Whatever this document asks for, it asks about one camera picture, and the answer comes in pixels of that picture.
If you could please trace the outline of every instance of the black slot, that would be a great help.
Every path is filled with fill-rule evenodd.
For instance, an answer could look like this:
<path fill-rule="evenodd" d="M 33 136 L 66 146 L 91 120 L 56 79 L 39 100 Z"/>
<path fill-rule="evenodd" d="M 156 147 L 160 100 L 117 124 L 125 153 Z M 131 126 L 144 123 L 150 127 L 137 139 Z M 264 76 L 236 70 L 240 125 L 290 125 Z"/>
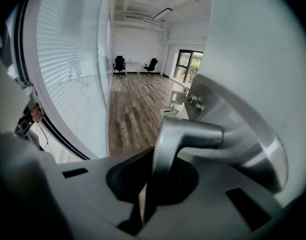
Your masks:
<path fill-rule="evenodd" d="M 64 171 L 62 172 L 64 178 L 70 178 L 70 177 L 74 177 L 77 175 L 81 175 L 81 174 L 85 174 L 87 173 L 88 170 L 85 168 L 80 168 L 80 169 L 76 169 L 76 170 L 68 170 L 68 171 Z"/>
<path fill-rule="evenodd" d="M 271 219 L 242 189 L 235 188 L 225 193 L 252 231 L 262 227 Z"/>

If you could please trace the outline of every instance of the white blinds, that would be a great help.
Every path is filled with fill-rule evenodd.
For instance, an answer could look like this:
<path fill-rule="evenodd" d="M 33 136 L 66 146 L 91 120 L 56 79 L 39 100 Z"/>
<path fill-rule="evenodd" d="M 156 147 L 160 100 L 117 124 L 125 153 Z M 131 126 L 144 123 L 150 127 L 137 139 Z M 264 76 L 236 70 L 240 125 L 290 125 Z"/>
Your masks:
<path fill-rule="evenodd" d="M 97 42 L 101 2 L 42 0 L 36 37 L 46 95 L 69 129 L 97 157 L 108 154 L 107 106 L 101 84 L 108 81 L 106 75 L 101 81 L 97 55 L 98 48 L 106 49 L 106 42 Z"/>

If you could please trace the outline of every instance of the ceiling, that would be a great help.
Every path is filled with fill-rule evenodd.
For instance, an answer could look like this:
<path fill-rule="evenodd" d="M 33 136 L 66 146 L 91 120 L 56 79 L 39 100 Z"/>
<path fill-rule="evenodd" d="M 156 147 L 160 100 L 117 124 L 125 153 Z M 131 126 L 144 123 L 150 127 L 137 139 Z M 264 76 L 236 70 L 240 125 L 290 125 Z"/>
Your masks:
<path fill-rule="evenodd" d="M 163 22 L 181 21 L 198 14 L 211 14 L 212 0 L 116 0 L 115 13 L 120 11 L 138 12 L 149 18 L 166 8 L 173 11 L 162 18 Z"/>

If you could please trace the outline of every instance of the wooden floor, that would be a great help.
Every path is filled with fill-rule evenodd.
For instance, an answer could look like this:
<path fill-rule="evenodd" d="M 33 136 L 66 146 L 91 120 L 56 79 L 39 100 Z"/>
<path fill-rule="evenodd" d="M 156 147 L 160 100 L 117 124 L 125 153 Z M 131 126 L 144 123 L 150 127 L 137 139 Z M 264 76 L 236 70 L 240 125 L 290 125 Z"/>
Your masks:
<path fill-rule="evenodd" d="M 183 87 L 159 74 L 114 75 L 108 122 L 109 155 L 155 146 L 160 109 L 169 106 L 172 90 Z"/>

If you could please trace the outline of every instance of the white table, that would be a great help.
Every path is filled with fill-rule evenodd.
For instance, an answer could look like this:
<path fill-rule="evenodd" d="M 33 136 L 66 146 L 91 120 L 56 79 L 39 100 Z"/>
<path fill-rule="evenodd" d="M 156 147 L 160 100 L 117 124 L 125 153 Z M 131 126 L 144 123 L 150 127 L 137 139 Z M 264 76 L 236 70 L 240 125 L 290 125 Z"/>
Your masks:
<path fill-rule="evenodd" d="M 126 64 L 136 64 L 137 74 L 140 74 L 140 63 L 138 61 L 125 61 Z"/>

